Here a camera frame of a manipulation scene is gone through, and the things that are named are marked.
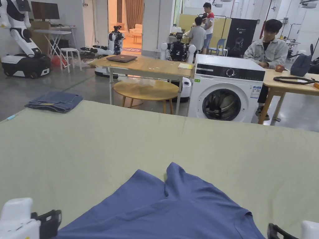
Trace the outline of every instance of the rug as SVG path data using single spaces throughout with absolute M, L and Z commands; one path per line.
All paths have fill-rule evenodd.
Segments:
M 123 51 L 142 52 L 142 49 L 139 49 L 139 48 L 123 48 Z

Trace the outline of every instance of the denim jacket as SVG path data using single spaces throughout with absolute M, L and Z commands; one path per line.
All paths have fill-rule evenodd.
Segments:
M 244 58 L 251 59 L 256 63 L 267 62 L 269 69 L 275 69 L 276 65 L 284 65 L 287 55 L 288 46 L 285 41 L 275 38 L 270 42 L 266 53 L 264 53 L 263 38 L 253 42 L 245 52 Z

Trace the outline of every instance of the concrete floor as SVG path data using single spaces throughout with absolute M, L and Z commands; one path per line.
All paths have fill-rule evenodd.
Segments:
M 30 100 L 48 92 L 66 91 L 82 95 L 85 100 L 109 104 L 109 83 L 108 79 L 98 77 L 94 69 L 71 69 L 61 72 L 55 69 L 49 76 L 36 80 L 7 77 L 0 70 L 0 121 L 24 109 L 24 105 Z M 275 111 L 279 97 L 274 97 L 270 109 L 270 117 Z M 122 97 L 115 93 L 115 105 L 121 105 Z M 162 112 L 162 102 L 146 101 L 135 109 L 153 112 Z M 188 103 L 181 103 L 180 115 L 186 116 Z M 319 97 L 305 96 L 298 94 L 286 94 L 279 117 L 281 122 L 276 126 L 305 129 L 319 132 Z

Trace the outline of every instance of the young man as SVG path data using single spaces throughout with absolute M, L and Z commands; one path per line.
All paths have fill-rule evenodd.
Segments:
M 207 18 L 205 20 L 205 27 L 204 27 L 204 29 L 206 30 L 206 39 L 204 41 L 203 54 L 207 54 L 207 49 L 209 48 L 209 44 L 211 43 L 211 38 L 213 37 L 215 15 L 211 11 L 210 3 L 205 3 L 203 7 L 205 10 L 205 13 L 207 14 Z
M 276 19 L 266 21 L 264 37 L 253 42 L 245 52 L 244 58 L 255 61 L 263 68 L 275 69 L 276 65 L 285 65 L 288 46 L 285 41 L 276 38 L 282 28 L 282 23 Z M 258 99 L 256 115 L 259 117 L 268 95 L 268 87 L 262 87 Z
M 201 17 L 195 18 L 196 26 L 193 27 L 188 34 L 188 37 L 191 39 L 189 44 L 196 46 L 194 57 L 196 56 L 197 52 L 202 50 L 204 46 L 204 40 L 206 39 L 206 31 L 201 27 L 202 21 L 203 20 Z

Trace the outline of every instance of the black pants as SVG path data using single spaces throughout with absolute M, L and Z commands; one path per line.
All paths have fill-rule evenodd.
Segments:
M 268 90 L 269 90 L 269 88 L 267 86 L 263 85 L 263 87 L 261 88 L 260 94 L 259 94 L 258 103 L 264 104 L 266 102 Z

